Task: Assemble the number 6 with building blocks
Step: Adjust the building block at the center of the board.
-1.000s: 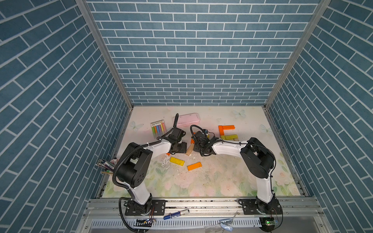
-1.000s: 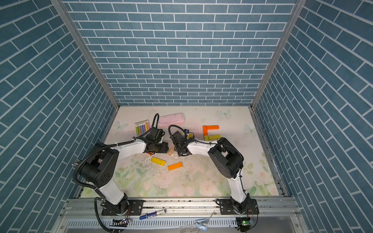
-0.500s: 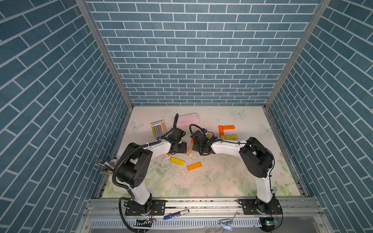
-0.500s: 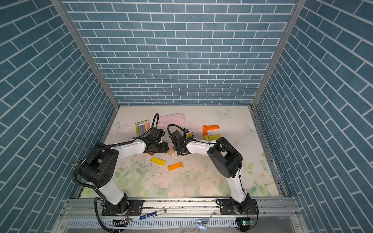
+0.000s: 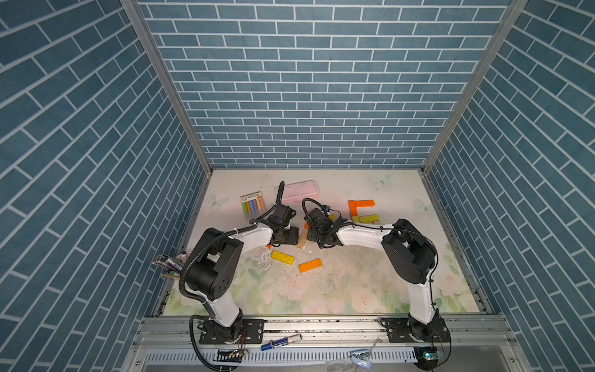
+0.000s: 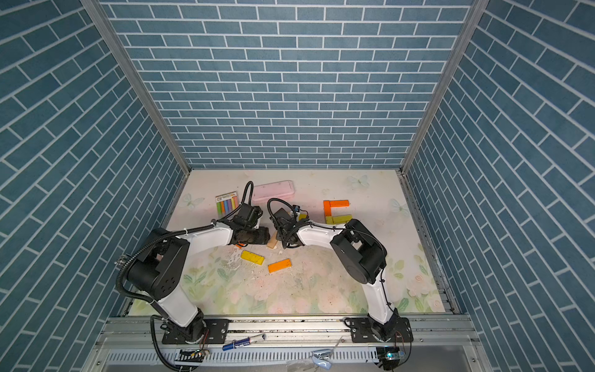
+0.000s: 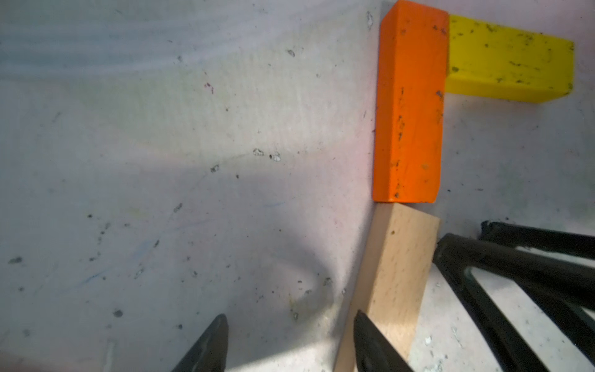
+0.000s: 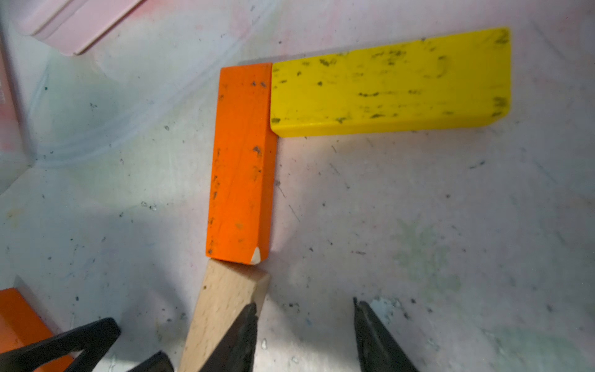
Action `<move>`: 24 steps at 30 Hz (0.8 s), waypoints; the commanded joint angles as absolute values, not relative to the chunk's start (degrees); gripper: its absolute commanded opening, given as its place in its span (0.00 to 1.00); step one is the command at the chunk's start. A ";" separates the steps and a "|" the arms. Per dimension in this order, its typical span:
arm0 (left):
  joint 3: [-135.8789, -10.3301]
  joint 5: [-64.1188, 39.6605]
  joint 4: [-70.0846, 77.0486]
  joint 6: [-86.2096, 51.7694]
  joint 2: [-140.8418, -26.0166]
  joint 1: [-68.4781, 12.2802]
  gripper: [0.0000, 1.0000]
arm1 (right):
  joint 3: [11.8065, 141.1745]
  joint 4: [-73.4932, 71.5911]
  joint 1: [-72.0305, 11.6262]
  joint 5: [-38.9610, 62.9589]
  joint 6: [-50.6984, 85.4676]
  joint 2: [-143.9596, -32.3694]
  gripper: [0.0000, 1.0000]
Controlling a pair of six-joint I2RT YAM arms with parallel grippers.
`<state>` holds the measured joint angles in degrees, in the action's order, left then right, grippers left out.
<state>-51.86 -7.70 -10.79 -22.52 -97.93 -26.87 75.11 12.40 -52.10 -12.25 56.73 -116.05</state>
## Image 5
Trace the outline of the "natural wood block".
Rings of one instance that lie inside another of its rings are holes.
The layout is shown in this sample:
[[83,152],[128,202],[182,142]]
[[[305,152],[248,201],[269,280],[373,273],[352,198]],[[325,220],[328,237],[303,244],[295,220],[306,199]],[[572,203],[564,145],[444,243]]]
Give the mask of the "natural wood block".
[[304,249],[307,242],[308,242],[308,229],[304,228],[299,239],[298,239],[296,247],[299,249]]

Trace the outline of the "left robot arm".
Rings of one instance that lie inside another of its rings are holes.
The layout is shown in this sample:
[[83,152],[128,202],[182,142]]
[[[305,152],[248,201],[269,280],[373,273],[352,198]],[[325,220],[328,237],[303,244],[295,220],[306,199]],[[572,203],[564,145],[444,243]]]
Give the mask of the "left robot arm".
[[229,292],[242,252],[297,243],[299,228],[290,226],[295,216],[294,209],[277,203],[247,227],[206,229],[184,263],[180,294],[200,302],[209,314],[206,325],[227,341],[239,337],[243,322],[243,312]]

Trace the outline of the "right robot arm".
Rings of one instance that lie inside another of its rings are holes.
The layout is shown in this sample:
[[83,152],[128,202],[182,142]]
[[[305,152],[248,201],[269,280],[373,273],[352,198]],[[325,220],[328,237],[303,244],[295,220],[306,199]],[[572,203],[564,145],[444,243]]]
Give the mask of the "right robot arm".
[[429,342],[441,326],[432,294],[432,275],[439,263],[434,244],[408,220],[392,225],[361,224],[313,209],[305,215],[308,239],[319,248],[364,246],[387,254],[398,276],[407,283],[408,330],[418,341]]

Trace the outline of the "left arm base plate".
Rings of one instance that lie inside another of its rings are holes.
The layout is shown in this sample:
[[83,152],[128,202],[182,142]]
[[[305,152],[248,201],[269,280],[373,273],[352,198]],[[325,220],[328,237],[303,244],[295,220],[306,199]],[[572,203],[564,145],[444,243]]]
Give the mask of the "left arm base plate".
[[243,319],[242,322],[234,322],[229,328],[211,320],[205,321],[197,326],[199,342],[202,345],[260,345],[263,342],[264,325],[263,319]]

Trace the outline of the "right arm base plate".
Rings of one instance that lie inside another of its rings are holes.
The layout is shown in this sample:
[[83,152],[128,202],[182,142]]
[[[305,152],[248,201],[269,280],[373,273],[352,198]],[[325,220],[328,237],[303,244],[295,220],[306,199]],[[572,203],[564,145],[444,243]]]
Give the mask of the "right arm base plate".
[[451,341],[445,320],[435,315],[429,324],[410,316],[380,318],[390,343],[447,343]]

